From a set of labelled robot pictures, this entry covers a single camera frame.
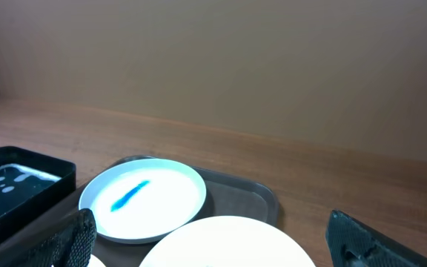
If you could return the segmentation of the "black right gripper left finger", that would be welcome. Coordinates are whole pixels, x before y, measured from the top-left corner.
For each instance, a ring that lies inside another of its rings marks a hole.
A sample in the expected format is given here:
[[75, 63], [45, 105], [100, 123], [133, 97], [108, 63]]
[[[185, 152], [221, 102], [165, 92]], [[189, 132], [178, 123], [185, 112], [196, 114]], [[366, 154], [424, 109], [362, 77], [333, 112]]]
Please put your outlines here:
[[85, 267], [96, 236], [93, 212], [84, 208], [19, 243], [22, 252], [13, 260], [13, 265]]

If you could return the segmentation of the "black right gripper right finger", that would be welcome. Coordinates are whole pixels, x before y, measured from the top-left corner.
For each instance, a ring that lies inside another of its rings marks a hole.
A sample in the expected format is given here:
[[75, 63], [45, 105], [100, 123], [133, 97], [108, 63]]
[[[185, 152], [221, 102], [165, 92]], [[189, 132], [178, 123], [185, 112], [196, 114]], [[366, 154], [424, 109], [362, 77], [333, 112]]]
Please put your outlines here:
[[334, 267], [427, 267], [427, 257], [340, 210], [331, 212], [325, 238]]

